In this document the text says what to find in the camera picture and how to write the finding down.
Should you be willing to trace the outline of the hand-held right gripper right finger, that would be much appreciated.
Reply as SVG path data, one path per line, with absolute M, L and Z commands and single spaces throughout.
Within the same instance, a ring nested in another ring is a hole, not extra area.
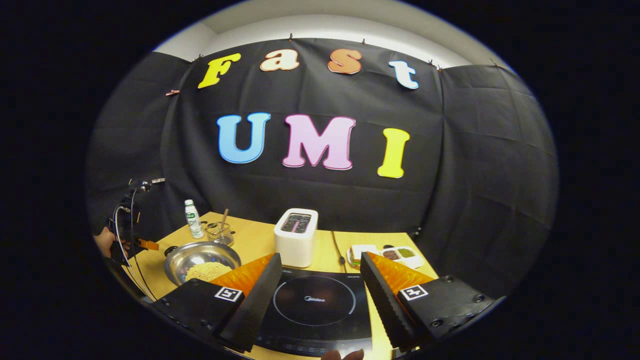
M 370 251 L 362 252 L 359 271 L 391 346 L 401 351 L 443 342 L 501 302 L 458 276 L 432 278 Z

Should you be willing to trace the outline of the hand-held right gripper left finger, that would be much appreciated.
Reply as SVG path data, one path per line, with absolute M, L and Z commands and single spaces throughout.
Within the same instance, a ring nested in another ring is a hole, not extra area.
M 208 346 L 249 352 L 281 275 L 281 255 L 271 253 L 215 280 L 188 280 L 154 301 L 152 308 L 162 319 Z

